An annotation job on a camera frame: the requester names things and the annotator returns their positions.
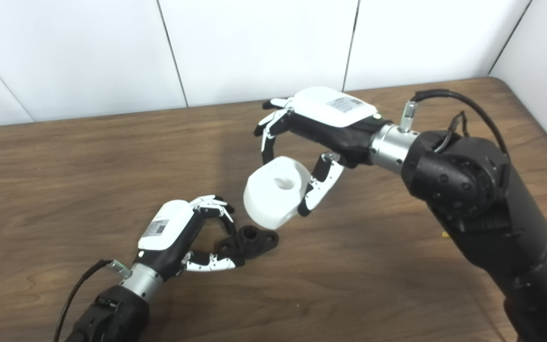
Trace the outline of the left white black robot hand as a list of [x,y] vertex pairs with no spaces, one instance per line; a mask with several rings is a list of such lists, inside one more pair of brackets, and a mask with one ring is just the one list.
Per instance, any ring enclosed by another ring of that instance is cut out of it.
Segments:
[[236,225],[231,216],[234,211],[217,195],[168,201],[139,239],[134,263],[152,269],[163,282],[184,271],[210,272],[245,266],[243,258],[191,250],[207,219],[219,219],[227,235],[234,236]]

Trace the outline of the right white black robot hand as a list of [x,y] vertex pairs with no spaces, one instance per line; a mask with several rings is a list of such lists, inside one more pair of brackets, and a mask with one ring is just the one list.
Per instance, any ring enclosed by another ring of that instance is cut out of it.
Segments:
[[264,164],[274,158],[277,136],[292,132],[326,147],[311,171],[297,211],[302,217],[319,205],[344,169],[373,164],[374,136],[389,123],[377,108],[354,96],[328,87],[308,87],[287,99],[262,105],[271,112],[254,129],[261,138]]

